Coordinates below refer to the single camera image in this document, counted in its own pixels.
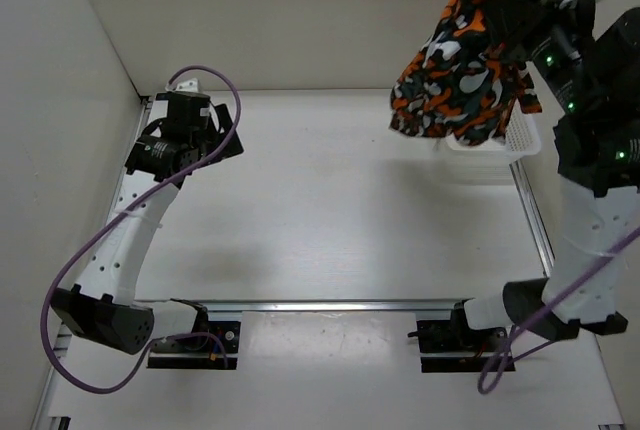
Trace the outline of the orange camouflage patterned shorts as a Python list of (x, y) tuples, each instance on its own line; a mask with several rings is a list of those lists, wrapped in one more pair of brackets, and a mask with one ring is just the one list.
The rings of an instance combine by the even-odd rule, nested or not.
[(474, 147), (503, 142), (514, 109), (540, 113), (526, 63), (499, 55), (482, 8), (487, 2), (528, 1), (449, 0), (391, 88), (390, 130), (410, 138), (453, 136)]

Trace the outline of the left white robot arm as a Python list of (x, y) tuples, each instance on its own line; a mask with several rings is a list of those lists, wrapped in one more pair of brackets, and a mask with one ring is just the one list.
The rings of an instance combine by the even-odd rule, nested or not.
[(74, 336), (129, 355), (157, 336), (174, 334), (188, 350), (208, 342), (210, 327), (197, 304), (175, 299), (139, 304), (136, 286), (161, 221), (185, 180), (244, 151), (237, 115), (205, 94), (168, 91), (152, 106), (160, 114), (129, 151), (109, 221), (82, 252), (86, 267), (70, 288), (55, 284), (44, 306)]

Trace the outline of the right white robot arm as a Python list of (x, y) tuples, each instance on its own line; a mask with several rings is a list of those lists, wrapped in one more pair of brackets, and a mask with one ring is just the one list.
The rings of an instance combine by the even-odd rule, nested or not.
[(489, 0), (482, 9), (498, 55), (533, 63), (563, 109), (554, 129), (562, 240), (549, 276), (458, 303), (450, 340), (470, 350), (507, 326), (554, 342), (581, 330), (621, 334), (618, 254), (639, 209), (639, 11), (595, 36), (596, 0)]

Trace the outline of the white plastic mesh basket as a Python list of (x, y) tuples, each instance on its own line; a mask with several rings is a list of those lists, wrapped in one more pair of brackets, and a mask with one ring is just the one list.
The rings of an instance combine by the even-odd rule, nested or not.
[(512, 112), (502, 142), (489, 140), (476, 147), (461, 145), (450, 135), (435, 146), (438, 160), (449, 167), (507, 167), (540, 152), (541, 140), (534, 118), (518, 106)]

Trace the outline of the aluminium front rail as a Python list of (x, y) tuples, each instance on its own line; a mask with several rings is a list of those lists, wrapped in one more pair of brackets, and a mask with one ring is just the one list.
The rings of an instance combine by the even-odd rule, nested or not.
[(210, 313), (241, 312), (448, 312), (457, 299), (201, 300)]

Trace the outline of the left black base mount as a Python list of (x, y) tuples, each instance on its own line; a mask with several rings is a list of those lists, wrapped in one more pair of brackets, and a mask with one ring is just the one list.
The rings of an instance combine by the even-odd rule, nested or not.
[(198, 302), (171, 299), (153, 304), (156, 325), (147, 368), (220, 370), (237, 368), (241, 321), (215, 317)]

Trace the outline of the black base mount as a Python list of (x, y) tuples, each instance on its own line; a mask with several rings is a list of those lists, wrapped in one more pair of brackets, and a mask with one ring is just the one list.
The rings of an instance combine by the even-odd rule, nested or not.
[(215, 317), (198, 302), (171, 299), (153, 304), (156, 325), (147, 368), (220, 370), (237, 368), (241, 321)]
[(422, 373), (480, 373), (507, 337), (505, 327), (470, 329), (465, 301), (444, 319), (422, 319), (407, 334), (418, 344)]

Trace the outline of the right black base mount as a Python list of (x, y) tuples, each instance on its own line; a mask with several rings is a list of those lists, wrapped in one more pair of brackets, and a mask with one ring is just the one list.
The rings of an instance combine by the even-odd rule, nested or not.
[(407, 334), (418, 344), (422, 373), (480, 373), (507, 337), (505, 327), (470, 329), (465, 301), (444, 319), (422, 319)]

